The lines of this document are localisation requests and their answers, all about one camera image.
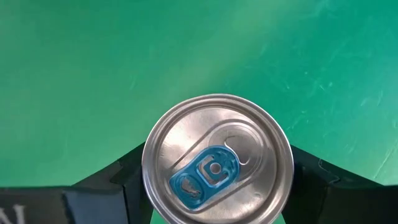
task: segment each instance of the green surface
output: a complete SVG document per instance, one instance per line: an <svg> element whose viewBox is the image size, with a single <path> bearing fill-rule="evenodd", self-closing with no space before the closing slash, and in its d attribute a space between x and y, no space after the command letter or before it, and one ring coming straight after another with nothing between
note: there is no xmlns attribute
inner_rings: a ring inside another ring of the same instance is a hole
<svg viewBox="0 0 398 224"><path fill-rule="evenodd" d="M208 93L398 184L397 24L393 0L0 0L0 185L73 184Z"/></svg>

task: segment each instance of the aluminum can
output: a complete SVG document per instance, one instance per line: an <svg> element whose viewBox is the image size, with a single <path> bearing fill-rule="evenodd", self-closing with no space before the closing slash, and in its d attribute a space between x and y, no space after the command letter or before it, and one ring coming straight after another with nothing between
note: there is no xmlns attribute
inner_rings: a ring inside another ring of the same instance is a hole
<svg viewBox="0 0 398 224"><path fill-rule="evenodd" d="M179 103L150 132L142 176L169 223L272 223L293 181L290 144L254 103L214 94Z"/></svg>

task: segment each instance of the can top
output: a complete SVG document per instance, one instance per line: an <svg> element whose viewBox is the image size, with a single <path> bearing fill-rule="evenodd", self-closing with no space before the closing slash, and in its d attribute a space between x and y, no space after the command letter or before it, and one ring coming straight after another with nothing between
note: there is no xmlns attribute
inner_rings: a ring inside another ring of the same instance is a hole
<svg viewBox="0 0 398 224"><path fill-rule="evenodd" d="M150 132L142 155L148 197L169 223L272 223L293 173L280 126L233 95L199 96L174 106Z"/></svg>

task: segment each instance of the pull tab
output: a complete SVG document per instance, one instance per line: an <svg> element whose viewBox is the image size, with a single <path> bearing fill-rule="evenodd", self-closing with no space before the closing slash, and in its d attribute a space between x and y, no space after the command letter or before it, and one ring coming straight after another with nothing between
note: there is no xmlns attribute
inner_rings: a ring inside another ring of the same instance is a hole
<svg viewBox="0 0 398 224"><path fill-rule="evenodd" d="M210 146L200 152L169 180L174 194L189 209L232 184L239 176L239 159L225 146Z"/></svg>

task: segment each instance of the black holder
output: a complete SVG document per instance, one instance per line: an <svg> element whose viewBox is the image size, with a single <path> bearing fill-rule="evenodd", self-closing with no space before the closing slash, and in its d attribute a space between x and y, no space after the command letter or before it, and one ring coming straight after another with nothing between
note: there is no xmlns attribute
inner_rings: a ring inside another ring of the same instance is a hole
<svg viewBox="0 0 398 224"><path fill-rule="evenodd" d="M70 187L0 189L1 224L148 224L144 143ZM292 146L286 224L397 223L398 185L383 186Z"/></svg>

